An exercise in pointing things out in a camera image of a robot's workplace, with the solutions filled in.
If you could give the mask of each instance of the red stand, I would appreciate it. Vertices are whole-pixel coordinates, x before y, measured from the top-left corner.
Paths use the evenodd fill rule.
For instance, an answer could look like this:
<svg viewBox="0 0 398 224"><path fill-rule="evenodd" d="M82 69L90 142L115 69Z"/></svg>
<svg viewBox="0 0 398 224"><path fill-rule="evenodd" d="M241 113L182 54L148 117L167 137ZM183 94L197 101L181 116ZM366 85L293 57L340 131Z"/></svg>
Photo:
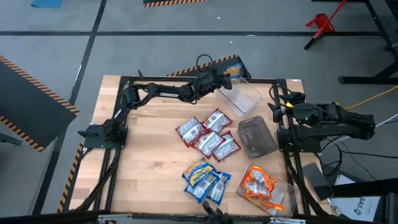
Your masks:
<svg viewBox="0 0 398 224"><path fill-rule="evenodd" d="M342 0L340 2L340 4L338 5L337 9L333 12L333 14L330 16L330 19L328 19L328 16L324 13L322 14L317 14L314 18L313 21L307 23L305 26L309 27L312 24L316 23L316 25L318 26L318 31L312 36L312 39L310 40L310 42L304 47L304 50L308 50L314 43L316 40L321 39L323 36L323 33L328 31L328 32L336 32L335 28L333 28L333 26L331 25L331 20L334 18L334 16L336 15L336 13L341 9L341 7L343 7L343 4L346 2L347 0Z"/></svg>

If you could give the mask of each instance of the wooden tabletop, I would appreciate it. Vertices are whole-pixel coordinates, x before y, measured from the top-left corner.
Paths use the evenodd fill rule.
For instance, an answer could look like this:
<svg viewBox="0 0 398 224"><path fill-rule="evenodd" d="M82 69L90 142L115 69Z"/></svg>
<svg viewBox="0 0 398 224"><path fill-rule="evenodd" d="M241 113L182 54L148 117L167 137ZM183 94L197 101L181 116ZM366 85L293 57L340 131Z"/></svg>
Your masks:
<svg viewBox="0 0 398 224"><path fill-rule="evenodd" d="M119 80L120 76L104 76L93 115L95 124L101 124L112 116ZM175 86L184 84L184 82L156 83ZM202 206L196 202L194 197L184 192L187 182L181 178L182 172L193 162L202 158L203 154L197 149L187 148L175 128L192 116L201 121L219 108L233 120L232 125L221 133L231 131L240 145L241 141L237 134L238 124L240 121L254 116L264 118L277 142L278 124L272 122L272 112L267 106L268 102L272 103L268 95L271 84L252 85L262 93L263 99L254 111L243 118L238 117L229 108L217 91L202 98L197 105L182 103L171 98L153 98L147 105L131 111L127 119L129 132L126 147L121 153L111 211L204 215L205 211ZM287 80L287 86L292 91L303 92L300 80ZM81 161L69 209L79 206L97 184L103 156L104 149L93 149ZM314 154L300 153L300 157L303 166L316 162L320 168L319 160ZM224 161L217 162L213 158L207 159L207 161L213 164L217 170L232 175L220 205L223 212L228 212L230 215L268 216L266 212L240 197L236 193L236 187L249 164L260 166L271 174L286 180L284 159L280 151L258 159L250 159L244 150L240 150ZM307 187L313 194L313 190L308 184ZM107 188L108 186L104 188L100 208L104 207ZM296 189L298 190L297 206L299 212L302 213L302 199L297 186ZM210 202L210 204L213 208L216 207L215 203ZM326 212L330 213L330 206L327 202L324 201L320 204Z"/></svg>

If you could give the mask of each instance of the red snack packet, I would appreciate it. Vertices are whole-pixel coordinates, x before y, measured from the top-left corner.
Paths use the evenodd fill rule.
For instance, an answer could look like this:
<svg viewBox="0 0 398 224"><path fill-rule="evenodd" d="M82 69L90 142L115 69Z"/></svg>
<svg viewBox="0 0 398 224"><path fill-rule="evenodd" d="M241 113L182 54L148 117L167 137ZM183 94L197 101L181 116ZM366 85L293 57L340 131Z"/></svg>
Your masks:
<svg viewBox="0 0 398 224"><path fill-rule="evenodd" d="M187 147L191 146L200 136L206 133L206 129L196 118L191 118L185 124L175 129Z"/></svg>
<svg viewBox="0 0 398 224"><path fill-rule="evenodd" d="M223 142L225 142L223 137L215 132L210 132L201 136L193 147L199 149L207 158L210 158L211 153Z"/></svg>
<svg viewBox="0 0 398 224"><path fill-rule="evenodd" d="M206 129L220 133L222 129L232 124L232 120L227 117L219 109L216 109L210 117L208 117L204 122L202 122Z"/></svg>
<svg viewBox="0 0 398 224"><path fill-rule="evenodd" d="M232 153L242 149L242 147L235 141L234 137L231 134L231 131L228 131L221 137L225 139L225 142L223 142L220 146L217 147L217 149L213 151L213 156L218 162L227 158Z"/></svg>

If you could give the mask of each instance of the concrete floor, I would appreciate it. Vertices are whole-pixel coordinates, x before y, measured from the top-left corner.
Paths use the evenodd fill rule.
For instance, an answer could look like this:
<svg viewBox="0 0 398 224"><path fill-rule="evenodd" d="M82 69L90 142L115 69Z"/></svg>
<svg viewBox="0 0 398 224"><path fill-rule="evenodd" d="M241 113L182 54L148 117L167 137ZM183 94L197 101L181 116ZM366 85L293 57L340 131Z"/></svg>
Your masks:
<svg viewBox="0 0 398 224"><path fill-rule="evenodd" d="M60 9L39 9L28 0L0 0L0 31L5 30L85 30L93 27L101 0L65 0ZM397 22L384 1L372 1L386 30L395 40ZM311 31L304 24L317 13L328 15L335 2L310 0L211 0L195 4L143 8L140 1L108 1L99 31L143 30L233 30L233 31ZM338 31L377 31L366 6L348 3L336 16ZM68 98L88 41L87 36L31 37L1 36L0 54L28 71L64 98ZM389 85L341 85L342 75L373 76L393 62L383 50L380 37L324 37L309 51L303 46L309 37L236 37L236 36L119 36L97 37L84 74L76 107L80 115L72 122L63 143L54 177L45 201L44 213L57 211L76 147L83 139L77 134L91 121L103 75L165 75L191 67L200 54L213 58L238 54L254 77L296 78L303 80L308 101L338 101L350 106L387 90ZM379 123L398 112L398 91L382 96L353 111L374 114ZM0 132L13 135L0 124ZM398 156L397 124L376 130L369 141L345 141L351 152ZM45 172L48 147L37 153L27 144L13 147L1 144L0 217L27 215ZM333 147L323 153L322 161L338 158ZM377 179L398 177L395 160L355 156ZM364 180L365 171L344 155L341 170Z"/></svg>

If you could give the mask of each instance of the clear plastic box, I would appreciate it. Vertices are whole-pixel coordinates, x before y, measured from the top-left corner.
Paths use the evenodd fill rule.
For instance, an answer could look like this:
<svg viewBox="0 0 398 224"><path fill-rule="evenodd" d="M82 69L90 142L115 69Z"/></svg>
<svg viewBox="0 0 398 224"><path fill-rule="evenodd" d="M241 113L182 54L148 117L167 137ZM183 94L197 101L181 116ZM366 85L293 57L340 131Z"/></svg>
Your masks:
<svg viewBox="0 0 398 224"><path fill-rule="evenodd" d="M218 91L226 98L231 109L239 117L243 117L260 104L262 95L244 78L239 81L232 84L232 90L220 88Z"/></svg>
<svg viewBox="0 0 398 224"><path fill-rule="evenodd" d="M244 194L246 192L246 188L242 187L243 179L246 176L246 174L248 172L250 172L250 170L252 169L253 166L256 166L256 165L251 164L246 169L246 171L245 171L244 175L242 176L242 179L238 185L238 188L236 189L236 192L238 193L238 195L242 196L247 201L249 201L252 204L254 204L255 206L259 207L260 209L262 209L269 215L275 217L276 219L278 219L282 222L286 221L287 219L289 219L292 216L293 210L297 204L296 189L292 185L288 184L286 181L284 181L276 176L271 175L270 173L268 173L268 171L266 171L260 167L263 171L265 171L269 175L270 178L275 179L277 181L277 183L274 184L274 187L275 187L274 190L271 192L272 200L274 201L274 203L283 205L285 207L284 210L264 208L260 204L260 202L258 202L258 200L253 199L253 198L247 198L244 196Z"/></svg>

